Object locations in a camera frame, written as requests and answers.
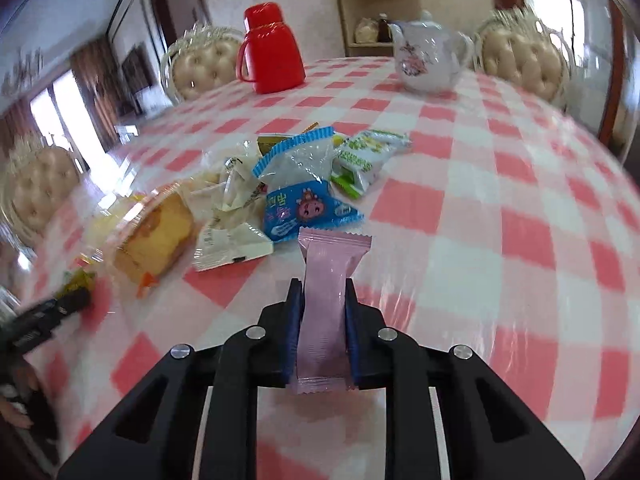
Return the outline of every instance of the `teapot spout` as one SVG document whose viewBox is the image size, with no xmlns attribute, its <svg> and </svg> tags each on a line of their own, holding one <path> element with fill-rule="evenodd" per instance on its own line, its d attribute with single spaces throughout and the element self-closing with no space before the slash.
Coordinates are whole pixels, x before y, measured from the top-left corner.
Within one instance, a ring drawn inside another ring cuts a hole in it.
<svg viewBox="0 0 640 480">
<path fill-rule="evenodd" d="M 389 30 L 391 30 L 391 36 L 396 45 L 404 43 L 404 34 L 398 23 L 389 23 Z"/>
</svg>

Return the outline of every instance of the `cake slice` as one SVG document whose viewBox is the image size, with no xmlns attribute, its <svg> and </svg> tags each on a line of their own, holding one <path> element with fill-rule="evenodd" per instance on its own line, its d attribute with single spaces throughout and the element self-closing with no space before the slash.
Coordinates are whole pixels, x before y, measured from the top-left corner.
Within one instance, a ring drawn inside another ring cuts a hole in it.
<svg viewBox="0 0 640 480">
<path fill-rule="evenodd" d="M 156 278 L 180 257 L 191 240 L 193 227 L 190 209 L 178 193 L 171 193 L 117 249 L 114 265 L 133 283 L 141 283 L 147 272 Z"/>
</svg>

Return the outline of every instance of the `hand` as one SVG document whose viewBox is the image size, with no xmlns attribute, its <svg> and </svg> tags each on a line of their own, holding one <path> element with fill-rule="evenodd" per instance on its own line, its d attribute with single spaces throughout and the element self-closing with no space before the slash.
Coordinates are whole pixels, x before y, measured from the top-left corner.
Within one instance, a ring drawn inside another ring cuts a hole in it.
<svg viewBox="0 0 640 480">
<path fill-rule="evenodd" d="M 33 421 L 28 415 L 21 413 L 12 403 L 4 397 L 0 397 L 0 415 L 12 426 L 28 430 L 33 426 Z"/>
</svg>

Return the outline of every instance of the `thermos handle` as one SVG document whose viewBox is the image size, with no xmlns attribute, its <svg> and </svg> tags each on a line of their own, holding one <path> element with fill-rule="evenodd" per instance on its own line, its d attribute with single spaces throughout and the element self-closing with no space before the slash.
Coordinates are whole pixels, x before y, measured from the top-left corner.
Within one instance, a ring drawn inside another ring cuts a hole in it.
<svg viewBox="0 0 640 480">
<path fill-rule="evenodd" d="M 238 60 L 236 61 L 236 78 L 238 78 L 240 81 L 244 81 L 245 83 L 255 83 L 254 79 L 247 79 L 242 74 L 242 66 L 244 65 L 244 51 L 246 50 L 248 41 L 249 38 L 245 37 L 242 45 L 240 45 L 240 49 L 238 50 Z"/>
</svg>

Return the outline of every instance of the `white teapot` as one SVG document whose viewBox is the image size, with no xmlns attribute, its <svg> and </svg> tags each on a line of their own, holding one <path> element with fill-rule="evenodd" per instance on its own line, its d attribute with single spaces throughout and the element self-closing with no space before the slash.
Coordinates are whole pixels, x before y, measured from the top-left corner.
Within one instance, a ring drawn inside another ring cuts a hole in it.
<svg viewBox="0 0 640 480">
<path fill-rule="evenodd" d="M 393 22 L 389 28 L 394 38 L 396 72 L 410 90 L 450 90 L 471 61 L 474 52 L 471 38 L 462 32 L 449 32 L 431 21 L 426 10 L 421 20 Z"/>
</svg>

